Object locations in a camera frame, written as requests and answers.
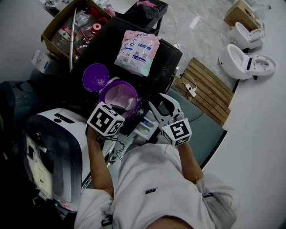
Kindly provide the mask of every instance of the wooden pallet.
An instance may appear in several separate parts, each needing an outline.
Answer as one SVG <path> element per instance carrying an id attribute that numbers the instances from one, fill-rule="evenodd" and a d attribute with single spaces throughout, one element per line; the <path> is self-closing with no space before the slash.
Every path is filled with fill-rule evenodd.
<path id="1" fill-rule="evenodd" d="M 188 94 L 188 100 L 222 126 L 230 113 L 228 106 L 232 100 L 233 92 L 196 58 L 191 59 L 184 73 L 181 79 L 176 77 L 174 86 L 182 96 L 187 97 L 184 83 L 190 84 L 194 88 L 195 85 L 191 79 L 193 78 L 197 84 L 197 95 L 192 98 Z"/>

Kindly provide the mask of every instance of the black wire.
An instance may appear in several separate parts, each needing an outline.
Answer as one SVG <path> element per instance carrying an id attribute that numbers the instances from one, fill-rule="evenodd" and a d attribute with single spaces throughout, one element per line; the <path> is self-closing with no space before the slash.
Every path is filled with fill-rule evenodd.
<path id="1" fill-rule="evenodd" d="M 113 137 L 102 137 L 102 136 L 100 136 L 100 135 L 97 136 L 97 141 L 98 141 L 98 142 L 99 142 L 99 139 L 100 139 L 100 138 L 102 138 L 103 140 L 117 141 L 117 142 L 120 143 L 120 145 L 123 146 L 122 149 L 117 150 L 117 151 L 115 152 L 115 154 L 117 155 L 117 157 L 122 161 L 122 157 L 121 157 L 121 155 L 120 155 L 120 157 L 119 157 L 119 156 L 118 156 L 118 153 L 120 154 L 121 152 L 124 151 L 125 145 L 124 145 L 121 141 L 119 141 L 118 139 L 116 139 L 116 138 L 113 138 Z"/>
<path id="2" fill-rule="evenodd" d="M 189 92 L 190 90 L 188 90 L 187 92 L 186 92 L 186 97 L 187 97 L 187 99 L 189 100 L 189 96 L 188 96 L 188 92 Z M 192 120 L 189 120 L 189 123 L 190 122 L 192 122 L 192 121 L 194 121 L 194 120 L 196 120 L 196 119 L 198 119 L 198 118 L 200 118 L 203 114 L 204 114 L 204 112 L 202 111 L 202 109 L 200 108 L 200 107 L 198 107 L 196 104 L 194 104 L 198 109 L 200 109 L 201 110 L 201 114 L 199 115 L 199 116 L 197 116 L 197 117 L 195 117 L 195 118 L 193 118 Z"/>

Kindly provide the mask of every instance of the metal rod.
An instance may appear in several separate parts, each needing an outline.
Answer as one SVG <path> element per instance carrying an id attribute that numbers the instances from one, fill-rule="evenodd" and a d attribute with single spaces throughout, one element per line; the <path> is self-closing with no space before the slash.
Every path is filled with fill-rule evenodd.
<path id="1" fill-rule="evenodd" d="M 74 42 L 74 33 L 75 33 L 75 23 L 76 23 L 76 8 L 73 14 L 72 26 L 71 26 L 71 36 L 70 36 L 70 72 L 72 71 L 72 53 L 73 53 L 73 42 Z"/>

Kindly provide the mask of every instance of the tiled floor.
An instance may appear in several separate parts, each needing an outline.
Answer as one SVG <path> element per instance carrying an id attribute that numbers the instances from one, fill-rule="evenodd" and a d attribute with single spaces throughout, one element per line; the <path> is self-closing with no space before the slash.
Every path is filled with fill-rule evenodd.
<path id="1" fill-rule="evenodd" d="M 232 89 L 235 81 L 218 64 L 221 50 L 230 42 L 227 35 L 229 26 L 223 21 L 226 11 L 231 7 L 230 1 L 163 1 L 168 3 L 169 7 L 163 17 L 159 36 L 171 44 L 176 43 L 177 38 L 183 53 L 178 65 L 180 71 L 183 72 L 192 57 L 196 57 Z M 124 13 L 135 0 L 110 0 L 109 3 L 116 11 Z"/>

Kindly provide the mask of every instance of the red lid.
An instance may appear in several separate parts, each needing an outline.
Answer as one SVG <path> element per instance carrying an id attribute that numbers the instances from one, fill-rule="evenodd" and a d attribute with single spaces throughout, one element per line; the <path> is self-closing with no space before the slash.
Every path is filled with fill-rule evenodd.
<path id="1" fill-rule="evenodd" d="M 90 31 L 93 33 L 98 33 L 101 30 L 101 25 L 98 23 L 93 24 Z"/>

